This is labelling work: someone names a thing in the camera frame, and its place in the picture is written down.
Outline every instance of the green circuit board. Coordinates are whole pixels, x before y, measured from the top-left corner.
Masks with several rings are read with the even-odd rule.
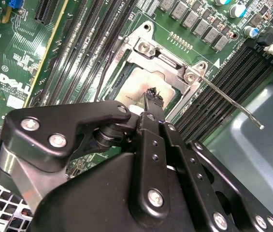
[[[69,64],[72,68],[66,74],[67,78],[59,92],[57,86],[61,79],[60,72],[67,70],[67,65],[61,65],[63,63],[58,62],[58,58],[64,52],[69,36],[73,33],[71,31],[73,21],[84,1],[58,0],[52,19],[47,25],[37,22],[35,19],[40,0],[25,0],[22,7],[17,9],[9,7],[8,2],[8,0],[0,0],[0,129],[4,117],[9,111],[36,105],[75,103],[77,98],[80,98],[80,91],[85,85],[88,86],[81,102],[91,101],[106,63],[104,58],[99,61],[99,55],[104,54],[94,52],[94,55],[88,60],[86,69],[81,73],[80,79],[74,83],[74,77],[78,74],[78,70],[83,68],[79,61],[84,58],[82,54],[84,50],[80,50],[77,59],[73,64]],[[98,5],[97,2],[86,1],[83,18],[79,23],[85,22],[86,18],[92,16],[90,9],[93,10],[93,6]],[[97,13],[96,21],[92,24],[92,33],[98,31],[99,23],[101,25],[104,23],[102,19],[106,12],[111,10],[109,7],[112,2],[115,1],[99,1],[100,10]],[[121,10],[128,2],[132,1],[118,1],[114,11],[114,13],[117,12],[116,17],[119,17],[122,13]],[[175,0],[167,11],[159,7],[162,2],[162,0],[138,0],[136,7],[123,25],[120,36],[125,38],[142,23],[150,21],[154,25],[153,40],[188,65],[193,65],[198,61],[206,61],[208,69],[205,76],[208,79],[215,77],[220,68],[247,39],[247,36],[243,34],[246,26],[254,26],[259,31],[273,29],[273,0],[231,0],[227,5],[222,6],[217,6],[213,0]],[[187,12],[194,11],[200,19],[215,28],[221,36],[227,38],[228,42],[221,51],[214,49],[213,45],[206,43],[201,36],[192,33],[191,29],[184,27],[183,18],[174,19],[174,10],[180,3],[187,7]],[[244,17],[231,18],[229,16],[230,6],[236,3],[246,6],[247,11]],[[207,10],[209,10],[209,15],[202,17],[205,12],[208,13]],[[213,26],[216,19],[220,21]],[[103,32],[106,39],[109,31],[110,29],[107,29]],[[90,44],[92,34],[88,33],[85,36],[87,43]],[[99,62],[101,65],[96,66],[99,67],[95,72],[97,75],[90,80],[91,77],[88,73]],[[116,73],[105,83],[101,95],[112,87],[111,83],[115,77]],[[64,101],[71,85],[75,85],[75,88],[70,91],[68,101]],[[52,101],[47,103],[47,97],[50,98],[52,95],[54,96]],[[176,105],[178,99],[180,99],[179,94],[170,103],[168,110]],[[96,155],[94,159],[95,157],[103,158],[103,155]]]
[[[273,0],[264,0],[264,1],[238,1],[232,0],[228,5],[225,6],[216,6],[212,1],[200,1],[200,7],[197,12],[201,16],[202,12],[205,9],[211,9],[211,18],[220,19],[220,27],[217,29],[222,35],[225,35],[228,38],[227,45],[221,50],[217,51],[212,48],[209,44],[205,43],[199,36],[196,36],[192,33],[190,29],[183,27],[181,20],[175,20],[172,18],[172,11],[176,7],[176,3],[179,1],[174,1],[171,9],[167,12],[163,11],[158,7],[157,1],[154,0],[139,0],[137,7],[129,17],[128,22],[124,26],[124,29],[121,33],[121,36],[125,37],[131,34],[135,29],[137,29],[143,22],[151,21],[154,24],[154,36],[153,39],[158,42],[161,46],[167,48],[173,54],[176,54],[180,59],[186,62],[189,65],[193,65],[200,60],[205,60],[208,62],[209,69],[207,70],[206,76],[208,78],[213,78],[215,74],[219,71],[220,67],[227,62],[227,58],[236,51],[236,49],[246,40],[246,36],[243,34],[243,29],[245,26],[251,25],[251,20],[256,16],[260,16],[261,22],[258,23],[257,27],[259,31],[262,31],[266,28],[273,28],[273,23],[270,21],[271,18],[265,20],[258,14],[258,11],[262,9],[264,4],[271,6],[268,7],[267,12],[270,12],[270,15],[273,16]],[[247,12],[243,18],[231,18],[229,16],[229,8],[232,4],[235,3],[244,3],[247,6]],[[194,0],[187,1],[186,4],[188,9],[190,9]],[[63,16],[61,27],[66,25],[67,20],[70,20],[70,16]],[[58,31],[55,35],[54,42],[52,44],[51,50],[53,53],[50,53],[46,57],[46,62],[42,67],[42,72],[38,77],[38,84],[34,88],[34,94],[39,93],[45,87],[45,82],[52,71],[51,67],[53,66],[54,58],[57,57],[57,52],[60,52],[60,45],[64,34],[62,31]],[[59,77],[56,76],[52,81],[47,94],[51,94],[56,91],[56,83],[58,82]],[[71,101],[68,103],[75,103],[75,99],[79,93],[79,88],[84,84],[86,77],[83,77],[78,84],[78,88],[75,89]],[[69,77],[65,81],[65,85],[62,88],[60,94],[52,101],[53,104],[61,103],[64,98],[64,93],[67,91],[68,85],[73,81],[73,78]],[[82,101],[90,101],[91,97],[98,85],[98,81],[92,83],[92,88],[87,91],[87,94],[83,97]]]
[[[25,106],[55,29],[55,20],[47,26],[34,20],[37,3],[31,0],[23,8],[10,8],[8,22],[3,23],[8,7],[0,0],[0,129],[8,112]],[[63,3],[54,18],[59,18]]]

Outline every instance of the black metal bracket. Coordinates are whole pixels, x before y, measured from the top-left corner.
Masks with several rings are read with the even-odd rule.
[[[113,145],[122,147],[125,152],[72,180],[59,181],[58,186],[48,191],[39,191],[45,195],[42,203],[35,199],[38,206],[32,231],[73,231],[72,228],[77,231],[74,225],[78,224],[80,228],[99,228],[96,231],[105,231],[105,228],[112,231],[120,226],[124,231],[170,231],[164,228],[178,228],[175,218],[186,215],[181,219],[186,223],[180,224],[180,230],[235,232],[266,228],[273,232],[268,220],[273,221],[273,215],[204,145],[197,141],[186,145],[178,130],[165,122],[163,100],[154,89],[148,90],[138,105],[144,108],[140,116],[116,101],[21,109],[6,116],[0,139],[0,184],[8,189],[20,189],[25,200],[28,197],[28,192],[24,192],[28,189],[26,181],[36,184],[37,178],[30,179],[27,175],[22,182],[17,173],[28,172],[19,170],[27,168],[30,174],[36,173],[51,181],[56,176],[62,178],[71,159],[103,152]],[[25,129],[24,119],[34,119],[38,129]],[[54,134],[63,136],[65,145],[53,146],[50,136]],[[17,167],[7,157],[15,159]],[[178,180],[174,181],[167,165],[178,176],[176,190],[170,186]],[[109,184],[115,191],[112,188],[112,192],[107,192]],[[84,195],[91,196],[92,203],[86,203]],[[54,207],[58,199],[62,205]],[[82,205],[79,209],[76,201]],[[88,217],[95,212],[97,217],[109,217],[116,223],[110,228],[97,225],[94,220],[86,221],[86,217],[62,217],[69,215],[66,210],[70,208]],[[44,230],[38,223],[41,218],[61,221],[71,229],[52,225]]]

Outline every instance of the black clamp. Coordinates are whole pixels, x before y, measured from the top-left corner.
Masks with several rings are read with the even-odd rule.
[[[183,231],[273,232],[273,215],[221,162],[198,141],[186,145],[165,122],[163,101],[154,89],[138,105],[144,108],[140,116],[116,101],[20,109],[6,116],[0,184],[36,209],[32,231],[76,231],[79,224],[95,231],[170,231],[180,226]],[[123,153],[64,179],[69,160],[114,145]],[[176,181],[167,167],[176,171],[179,187],[171,188]],[[116,186],[116,195],[99,190],[108,184]],[[91,196],[90,202],[82,196]],[[86,217],[64,217],[70,205]],[[106,221],[95,223],[92,212]],[[185,223],[176,222],[182,215]],[[44,218],[64,226],[42,223],[48,225],[41,228]],[[107,218],[116,223],[107,224]]]

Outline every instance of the black dimm slot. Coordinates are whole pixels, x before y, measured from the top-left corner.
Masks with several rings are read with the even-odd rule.
[[[255,61],[255,59],[258,59],[258,57],[256,57],[255,55],[256,54],[252,54],[248,56],[248,60],[242,59],[241,60],[242,67],[239,70],[237,69],[238,65],[235,68],[232,68],[230,70],[230,72],[228,73],[228,76],[225,79],[223,79],[223,83],[219,85],[219,88],[224,93],[228,94],[229,92],[231,92],[232,94],[232,91],[231,91],[232,87],[235,86],[235,84],[239,82],[242,77],[244,77],[244,74],[251,68],[250,65],[255,64],[253,61]],[[231,75],[239,77],[239,78],[230,78]],[[210,88],[209,90],[210,90],[210,97],[207,98],[207,101],[202,103],[201,107],[198,107],[196,118],[193,118],[193,117],[191,118],[194,120],[194,122],[198,122],[200,117],[204,118],[208,114],[211,114],[210,110],[213,109],[222,99],[222,97],[219,94],[217,94],[213,89]],[[198,126],[198,123],[187,124],[181,131],[182,135],[185,135],[187,132],[190,132],[191,130],[193,130],[193,128],[191,127],[196,127],[196,126]]]
[[[260,59],[255,60],[254,64],[258,65],[259,60]],[[238,103],[242,103],[241,100],[243,100],[244,96],[247,96],[246,91],[249,90],[249,89],[247,90],[246,88],[248,86],[253,87],[253,85],[258,83],[259,78],[262,77],[260,71],[263,71],[264,68],[266,68],[265,63],[260,63],[260,65],[258,65],[258,67],[256,68],[251,67],[250,69],[253,69],[254,73],[245,76],[245,78],[241,78],[240,83],[238,83],[238,85],[233,85],[232,88],[228,90],[228,92],[231,93],[229,96]],[[222,117],[221,114],[223,113],[223,111],[225,111],[227,108],[232,108],[232,105],[224,98],[222,98],[218,93],[215,93],[215,95],[217,95],[217,100],[214,101],[214,106],[208,107],[211,111],[210,115],[208,117],[203,117],[201,121],[195,123],[196,126],[194,128],[187,130],[188,133],[183,135],[184,140],[185,139],[190,140],[190,138],[198,137],[197,134],[200,133],[201,130],[203,131],[203,128],[209,127],[208,123],[213,123],[213,121],[215,122],[217,117],[220,118]]]
[[[41,96],[41,105],[47,104],[47,102],[45,102],[46,101],[46,97],[47,97],[47,95],[49,93],[51,84],[52,84],[52,82],[53,82],[53,80],[55,78],[56,70],[59,68],[60,63],[64,59],[64,56],[65,56],[65,52],[64,51],[67,51],[67,44],[69,44],[69,42],[72,40],[73,33],[77,30],[78,22],[81,21],[81,18],[83,17],[83,13],[84,13],[87,1],[88,0],[82,0],[80,2],[80,4],[79,4],[79,7],[78,7],[78,10],[77,10],[77,13],[76,13],[76,17],[74,18],[74,20],[72,22],[71,29],[69,30],[68,36],[67,36],[67,38],[65,40],[65,45],[63,46],[63,49],[62,49],[62,51],[60,53],[60,56],[58,57],[57,61],[55,62],[54,66],[53,66],[53,69],[52,69],[52,71],[51,71],[51,73],[50,73],[50,75],[49,75],[49,77],[47,79],[47,82],[45,84],[45,87],[43,89],[43,93],[42,93],[42,96]]]
[[[245,59],[246,56],[248,56],[249,51],[245,47],[241,47],[238,51],[238,59],[231,59],[227,64],[226,67],[224,67],[222,70],[218,72],[216,77],[213,79],[213,84],[217,87],[221,87],[221,85],[230,77],[232,74],[233,69],[228,69],[228,67],[234,67],[241,64],[241,62]],[[210,100],[211,95],[214,91],[207,87],[204,92],[196,99],[196,102],[202,102],[206,103]],[[190,106],[187,111],[178,119],[176,122],[176,126],[178,130],[181,132],[183,128],[186,126],[187,123],[190,122],[190,120],[193,118],[194,115],[198,112],[198,104],[195,103],[192,106]]]
[[[245,94],[241,95],[241,98],[238,100],[238,102],[241,104],[245,101],[245,96],[249,96],[252,94],[252,92],[260,85],[263,81],[266,80],[266,78],[271,75],[273,72],[273,68],[268,69],[261,78],[258,79],[256,83],[250,86],[249,90],[245,92]],[[236,110],[235,106],[229,107],[229,109],[224,113],[223,116],[221,116],[220,120],[216,121],[215,123],[211,122],[211,125],[208,125],[206,128],[208,130],[202,130],[202,133],[191,135],[193,138],[197,138],[200,141],[204,141],[208,135],[210,135],[211,131],[214,131],[222,122],[225,120],[225,118],[229,117],[234,111]]]
[[[86,25],[90,25],[88,27],[85,27],[81,33],[81,36],[79,38],[79,40],[77,41],[77,45],[76,45],[76,49],[73,49],[73,53],[71,55],[71,57],[69,58],[69,62],[67,63],[66,67],[63,70],[63,73],[60,76],[60,81],[57,83],[56,86],[56,93],[53,94],[51,100],[49,101],[49,104],[55,104],[58,100],[59,95],[62,92],[62,89],[66,83],[66,81],[68,80],[68,76],[71,72],[71,69],[86,41],[86,38],[88,37],[92,27],[91,25],[94,25],[94,23],[97,21],[98,17],[99,17],[99,12],[101,11],[101,8],[103,6],[103,1],[95,1],[94,5],[92,7],[93,12],[90,12],[90,17],[88,18],[88,22],[86,22]]]
[[[262,50],[253,40],[247,40],[212,82],[239,104],[243,103],[273,74],[273,57]],[[207,87],[175,125],[185,142],[204,141],[235,110],[236,107]]]
[[[136,6],[137,3],[138,3],[138,1],[135,0],[135,1],[132,2],[131,6],[128,5],[128,8],[127,8],[127,9],[128,9],[128,13],[125,13],[125,14],[126,14],[126,15],[131,15],[131,13],[132,13],[132,11],[134,10],[134,8],[135,8],[135,6]],[[118,25],[118,28],[116,28],[115,31],[114,31],[114,33],[115,33],[114,38],[118,38],[118,37],[119,37],[119,35],[121,34],[121,31],[122,31],[122,29],[123,29],[123,27],[124,27],[124,25],[126,24],[126,22],[127,22],[128,19],[129,19],[129,17],[123,18],[123,22],[121,22],[121,23]],[[98,61],[96,70],[95,70],[93,73],[90,73],[90,74],[88,75],[88,76],[89,76],[89,79],[91,80],[89,86],[92,85],[93,80],[94,80],[93,78],[97,76],[98,72],[99,72],[100,69],[102,68],[102,66],[103,66],[103,61],[106,60],[108,54],[111,53],[111,51],[112,51],[112,49],[113,49],[113,46],[114,46],[114,44],[116,43],[116,40],[112,40],[112,41],[110,41],[110,43],[111,43],[110,45],[108,45],[108,44],[106,45],[107,50],[106,50],[106,52],[103,53],[103,54],[104,54],[104,57],[102,57],[102,58]],[[97,88],[97,93],[99,93],[100,90],[101,90],[101,86],[102,86],[102,84],[103,84],[104,77],[105,77],[105,75],[104,75],[104,76],[101,76],[101,79],[100,79],[100,81],[99,81],[98,88]]]
[[[113,38],[112,40],[108,40],[107,43],[103,45],[103,48],[101,49],[101,52],[99,54],[104,54],[103,58],[99,59],[98,62],[96,63],[96,66],[92,71],[88,74],[88,82],[87,85],[84,86],[79,94],[79,97],[76,100],[76,103],[80,103],[83,98],[85,97],[89,87],[92,85],[94,81],[94,77],[97,75],[99,70],[102,67],[103,60],[106,60],[107,56],[110,54],[114,44],[116,43],[124,25],[126,24],[127,20],[129,19],[130,14],[134,10],[137,0],[130,0],[128,4],[125,4],[124,9],[122,10],[122,14],[124,17],[120,17],[119,22],[116,22],[115,25],[113,26],[110,35],[108,36],[109,39]]]
[[[235,86],[235,84],[240,81],[242,78],[244,78],[244,74],[250,70],[252,68],[252,66],[255,64],[256,60],[258,60],[258,58],[254,57],[253,55],[252,56],[249,56],[248,57],[248,60],[243,60],[244,62],[241,63],[241,67],[240,69],[238,70],[237,67],[235,68],[232,68],[232,71],[231,71],[231,74],[233,76],[236,76],[237,78],[231,78],[229,81],[227,82],[224,82],[223,85],[220,86],[220,89],[225,92],[226,94],[228,94],[231,98],[233,97],[233,92],[231,91],[232,90],[232,87]],[[208,114],[211,114],[212,113],[212,110],[216,107],[216,105],[220,102],[220,100],[222,100],[223,98],[218,94],[216,93],[213,89],[210,89],[210,92],[211,92],[211,97],[210,97],[210,102],[206,102],[206,103],[203,103],[202,107],[204,108],[204,110],[207,111],[207,114],[205,116],[207,116]],[[204,117],[203,113],[202,112],[198,112],[197,114],[198,117]],[[187,124],[185,127],[184,127],[184,130],[181,131],[181,134],[184,138],[187,137],[187,134],[189,134],[191,132],[191,130],[193,130],[193,128],[191,127],[196,127],[198,126],[198,117],[194,118],[193,121],[194,123],[193,124]]]
[[[90,17],[87,17],[87,19],[85,20],[85,22],[83,23],[83,29],[81,31],[80,34],[80,38],[77,39],[77,46],[74,46],[71,50],[72,50],[72,54],[70,55],[69,58],[67,58],[67,62],[64,65],[64,69],[63,72],[61,72],[61,75],[59,76],[59,81],[56,83],[56,87],[55,87],[55,93],[52,94],[51,98],[49,99],[49,104],[53,105],[57,102],[58,96],[60,95],[63,86],[65,84],[65,82],[67,81],[68,75],[71,71],[71,68],[75,62],[75,60],[77,59],[78,56],[78,50],[80,47],[82,47],[82,44],[80,44],[80,41],[85,41],[85,38],[88,36],[90,29],[91,29],[91,25],[90,23],[94,22],[97,20],[97,17],[99,15],[99,12],[101,10],[101,7],[103,5],[103,1],[101,0],[95,0],[93,2],[93,4],[91,5],[90,9],[88,10],[88,14],[90,15]]]
[[[77,71],[77,75],[76,75],[76,76],[77,76],[79,79],[83,76],[83,74],[84,74],[84,72],[85,72],[85,70],[86,70],[86,68],[87,68],[87,66],[88,66],[88,64],[89,64],[89,62],[90,62],[90,60],[92,59],[92,57],[93,57],[95,51],[97,50],[98,46],[101,44],[102,39],[103,39],[103,37],[105,36],[107,30],[109,30],[110,27],[118,20],[118,18],[115,17],[115,14],[117,13],[118,8],[119,8],[121,2],[122,2],[122,1],[116,1],[116,7],[112,8],[112,10],[111,10],[111,16],[106,18],[106,22],[104,23],[104,27],[102,28],[102,32],[99,33],[99,39],[98,39],[98,40],[96,41],[96,43],[94,44],[93,48],[87,53],[87,56],[85,57],[85,60],[83,61],[83,64],[82,64],[81,68]],[[86,77],[85,82],[83,83],[83,86],[82,86],[80,92],[82,92],[82,89],[86,88],[87,83],[88,83],[88,80],[87,80],[87,79],[88,79],[88,75],[87,75],[87,77]],[[71,94],[69,95],[69,98],[68,98],[67,101],[69,101],[69,100],[71,99],[72,93],[73,93],[73,91],[71,91]]]
[[[113,15],[116,13],[120,3],[121,3],[121,1],[119,1],[119,0],[108,3],[107,9],[106,9],[106,11],[103,15],[103,19],[101,21],[102,27],[98,27],[98,29],[95,30],[97,32],[96,35],[98,35],[98,38],[95,40],[92,40],[90,46],[87,47],[88,49],[86,49],[86,52],[83,54],[82,59],[80,61],[81,66],[77,70],[73,81],[68,86],[67,92],[64,94],[64,98],[62,101],[63,104],[69,103],[69,101],[71,100],[71,97],[72,97],[73,93],[75,92],[77,85],[78,85],[80,79],[82,78],[83,73],[84,73],[88,63],[90,62],[89,57],[92,57],[94,51],[96,51],[97,47],[101,43],[103,36],[105,35],[105,33],[107,32],[107,29],[109,27],[109,24],[110,24],[109,20],[111,20],[113,18]]]

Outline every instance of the silver screw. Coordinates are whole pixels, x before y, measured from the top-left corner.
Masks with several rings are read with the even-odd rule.
[[[65,147],[67,140],[61,134],[53,134],[48,139],[51,146],[54,147]]]
[[[259,224],[259,226],[261,226],[261,228],[263,228],[263,229],[267,228],[266,222],[264,221],[264,219],[261,216],[256,215],[256,221]]]
[[[194,145],[196,146],[196,148],[198,149],[198,150],[203,150],[203,148],[202,148],[202,146],[200,145],[200,144],[198,144],[198,143],[194,143]]]
[[[147,117],[148,117],[150,120],[152,120],[152,121],[155,120],[155,117],[154,117],[152,114],[147,114]]]
[[[172,125],[172,124],[169,124],[169,128],[172,130],[172,131],[175,131],[176,128]]]
[[[193,82],[193,81],[195,81],[195,79],[196,79],[196,76],[192,72],[189,72],[189,73],[187,73],[187,74],[184,75],[184,80],[187,83]]]
[[[20,13],[20,14],[23,14],[24,12],[25,12],[25,10],[22,8],[18,10],[18,13]]]
[[[193,76],[193,75],[189,75],[187,79],[188,79],[188,81],[190,81],[190,82],[191,82],[191,81],[194,81],[194,76]]]
[[[126,113],[126,112],[127,112],[127,110],[125,109],[125,107],[123,107],[122,105],[118,106],[117,108],[118,108],[118,110],[119,110],[120,112],[123,112],[123,113]]]
[[[20,125],[26,131],[36,131],[40,127],[39,122],[32,118],[22,120]]]
[[[267,220],[273,226],[273,219],[271,217],[267,217]]]
[[[221,214],[215,212],[213,217],[214,217],[215,223],[220,229],[225,231],[228,228],[227,221]]]
[[[140,43],[140,45],[138,46],[138,49],[140,50],[141,53],[146,54],[146,53],[148,53],[149,50],[150,50],[150,45],[147,44],[147,43],[142,42],[142,43]]]
[[[163,205],[163,198],[161,194],[153,189],[148,191],[148,199],[155,207],[161,207]]]

